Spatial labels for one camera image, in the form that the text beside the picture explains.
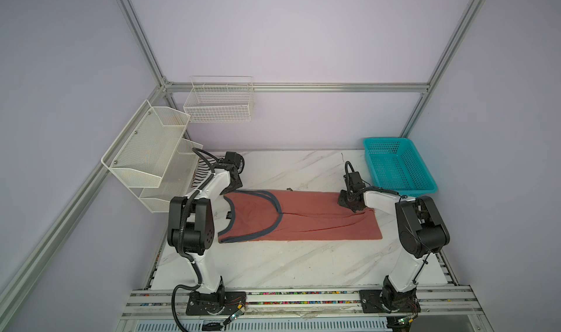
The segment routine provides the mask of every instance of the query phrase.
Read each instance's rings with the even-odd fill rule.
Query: teal plastic basket
[[[374,185],[411,197],[438,190],[413,141],[403,138],[364,139],[364,156]]]

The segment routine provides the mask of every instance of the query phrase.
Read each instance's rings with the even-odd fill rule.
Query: white marble table
[[[351,161],[371,182],[363,150],[243,152],[244,189],[339,192],[345,188],[344,162]],[[228,203],[213,203],[216,232],[226,228]],[[394,216],[376,211],[382,239],[370,241],[257,241],[211,246],[228,288],[343,287],[382,284],[401,250]],[[421,285],[446,284],[438,260],[429,260]],[[151,289],[193,285],[191,265],[165,245]]]

